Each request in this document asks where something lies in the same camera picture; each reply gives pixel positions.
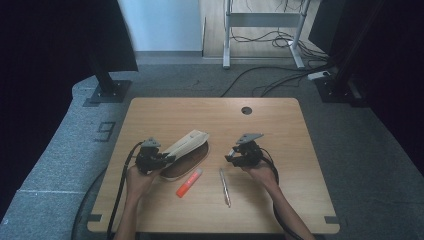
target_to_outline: table hole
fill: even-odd
[[[252,109],[251,109],[250,107],[243,107],[243,108],[241,109],[241,112],[242,112],[244,115],[250,115],[250,114],[252,113]]]

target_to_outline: human hand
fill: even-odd
[[[150,189],[153,180],[162,170],[154,170],[149,174],[140,173],[134,165],[127,171],[127,200],[138,202]]]
[[[242,167],[254,180],[261,183],[267,190],[277,186],[277,181],[271,167],[264,160],[261,160],[254,167]]]

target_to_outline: power strip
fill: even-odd
[[[311,73],[308,75],[308,80],[315,80],[319,78],[329,77],[331,74],[327,71]]]

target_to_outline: metal rack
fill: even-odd
[[[300,13],[233,13],[231,1],[226,0],[225,10],[225,41],[223,54],[223,67],[230,68],[230,28],[231,27],[285,27],[296,28],[293,41],[289,41],[290,51],[296,62],[297,68],[304,68],[297,45],[305,23],[310,0],[306,0]]]

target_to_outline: white wall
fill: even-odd
[[[134,51],[201,51],[199,0],[118,0]]]

